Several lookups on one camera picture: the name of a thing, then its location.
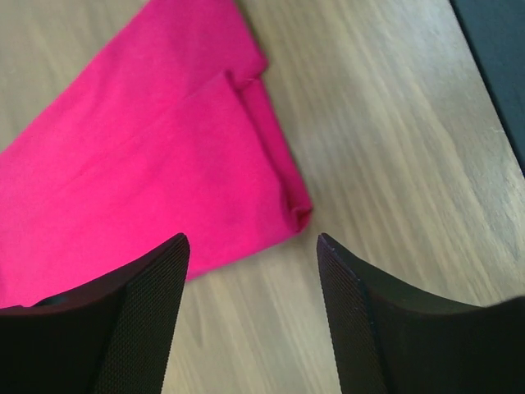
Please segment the folded black t shirt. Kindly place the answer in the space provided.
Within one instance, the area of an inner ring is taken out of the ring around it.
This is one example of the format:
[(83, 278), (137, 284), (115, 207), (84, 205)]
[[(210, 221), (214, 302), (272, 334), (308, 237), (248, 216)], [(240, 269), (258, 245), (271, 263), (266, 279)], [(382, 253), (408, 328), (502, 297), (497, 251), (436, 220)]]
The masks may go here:
[(450, 5), (524, 168), (524, 1), (454, 0)]

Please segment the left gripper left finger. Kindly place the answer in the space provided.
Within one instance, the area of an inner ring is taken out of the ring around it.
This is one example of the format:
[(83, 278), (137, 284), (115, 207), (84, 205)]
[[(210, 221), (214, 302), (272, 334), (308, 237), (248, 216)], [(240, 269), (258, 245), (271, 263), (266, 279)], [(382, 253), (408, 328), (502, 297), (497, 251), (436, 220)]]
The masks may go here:
[(189, 267), (178, 234), (69, 291), (1, 311), (3, 393), (159, 393)]

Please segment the crimson red t shirt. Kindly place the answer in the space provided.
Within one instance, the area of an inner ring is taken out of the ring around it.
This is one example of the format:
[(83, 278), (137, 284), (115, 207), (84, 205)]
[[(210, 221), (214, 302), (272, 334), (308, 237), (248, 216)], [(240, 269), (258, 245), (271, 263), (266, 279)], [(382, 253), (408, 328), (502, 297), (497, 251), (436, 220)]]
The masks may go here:
[(1, 155), (1, 304), (188, 236), (197, 277), (300, 233), (312, 204), (232, 1), (151, 1)]

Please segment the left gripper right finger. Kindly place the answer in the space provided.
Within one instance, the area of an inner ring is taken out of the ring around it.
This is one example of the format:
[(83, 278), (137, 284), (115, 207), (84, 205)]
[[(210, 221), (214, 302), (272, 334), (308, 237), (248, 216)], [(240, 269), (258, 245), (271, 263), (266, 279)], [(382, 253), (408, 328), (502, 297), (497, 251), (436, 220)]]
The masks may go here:
[(317, 240), (344, 393), (521, 393), (524, 299), (475, 306), (433, 295)]

